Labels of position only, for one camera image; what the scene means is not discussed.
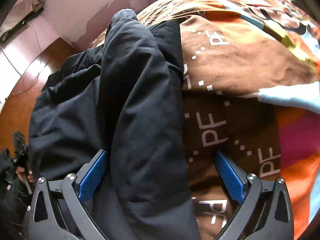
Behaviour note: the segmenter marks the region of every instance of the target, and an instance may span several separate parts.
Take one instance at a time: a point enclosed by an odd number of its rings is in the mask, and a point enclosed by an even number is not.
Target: screw
[[[76,177],[75,174],[70,173],[70,174],[67,175],[67,180],[73,180],[75,177]]]
[[[255,180],[257,178],[257,175],[250,173],[250,174],[248,174],[248,178],[251,180]]]
[[[44,178],[44,177],[41,177],[41,178],[38,179],[38,183],[40,183],[40,184],[41,184],[41,183],[44,183],[44,181],[45,181],[45,178]]]
[[[278,179],[278,182],[279,182],[280,184],[284,184],[284,179],[279,178],[279,179]]]

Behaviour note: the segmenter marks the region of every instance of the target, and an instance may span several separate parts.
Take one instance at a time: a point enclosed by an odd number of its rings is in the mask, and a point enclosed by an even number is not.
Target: person's hand
[[[16,173],[17,173],[17,175],[18,175],[18,178],[19,178],[22,182],[24,182],[24,181],[23,181],[23,174],[24,174],[24,172],[25,172],[25,169],[24,169],[24,168],[22,168],[22,167],[20,167],[20,166],[17,168]],[[30,183],[33,183],[33,182],[34,182],[33,175],[32,175],[32,171],[29,171],[29,175],[27,176],[27,179],[28,179],[28,181],[29,181]]]

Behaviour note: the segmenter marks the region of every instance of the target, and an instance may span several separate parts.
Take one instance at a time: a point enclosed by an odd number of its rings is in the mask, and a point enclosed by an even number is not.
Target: bed
[[[180,23],[183,140],[202,240],[237,208],[213,164],[221,147],[246,172],[285,179],[298,239],[320,207],[318,23],[291,0],[158,0],[138,14],[145,26],[169,19]]]

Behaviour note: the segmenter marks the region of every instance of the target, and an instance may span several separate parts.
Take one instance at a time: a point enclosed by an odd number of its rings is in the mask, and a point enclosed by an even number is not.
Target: blue textured pad
[[[244,200],[243,183],[220,151],[216,152],[215,167],[224,185],[226,185],[231,198],[241,204]]]
[[[103,151],[79,185],[78,199],[81,203],[93,197],[93,193],[107,170],[108,152]]]

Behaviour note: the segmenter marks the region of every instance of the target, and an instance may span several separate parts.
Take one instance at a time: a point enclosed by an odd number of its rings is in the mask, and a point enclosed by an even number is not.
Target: brown floor
[[[37,96],[48,76],[58,70],[67,57],[76,53],[72,46],[58,38],[42,52],[42,59],[38,56],[27,68],[0,114],[0,151],[8,148],[11,156],[14,156],[12,133],[17,130],[25,135],[28,143],[29,122]]]

